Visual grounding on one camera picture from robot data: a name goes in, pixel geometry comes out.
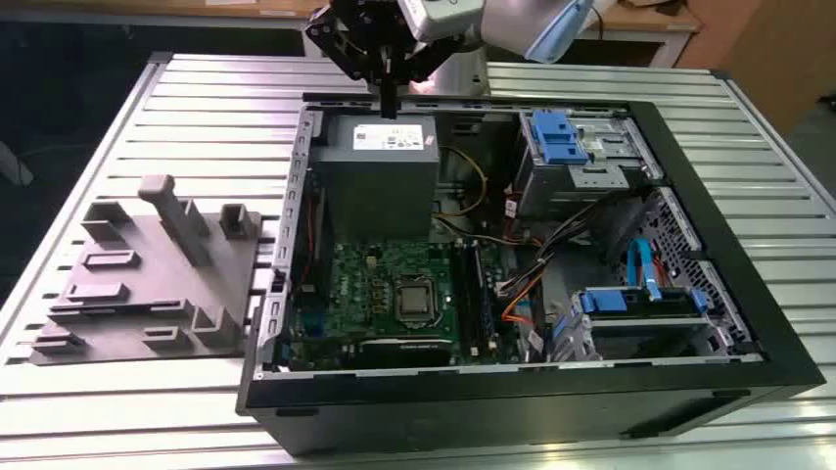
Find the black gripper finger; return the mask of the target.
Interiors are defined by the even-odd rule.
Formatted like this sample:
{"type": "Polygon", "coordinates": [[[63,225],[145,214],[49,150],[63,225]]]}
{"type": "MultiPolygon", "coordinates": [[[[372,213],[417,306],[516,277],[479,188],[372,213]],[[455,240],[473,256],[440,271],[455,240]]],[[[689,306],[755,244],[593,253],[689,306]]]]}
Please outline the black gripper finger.
{"type": "Polygon", "coordinates": [[[407,43],[389,48],[387,57],[387,118],[395,119],[400,110],[400,88],[423,82],[460,47],[459,37],[445,37],[408,51],[407,43]]]}
{"type": "Polygon", "coordinates": [[[364,80],[371,93],[380,100],[380,115],[387,118],[387,71],[384,47],[363,50],[352,44],[348,30],[329,5],[311,15],[304,28],[305,37],[319,47],[352,80],[364,80]]]}

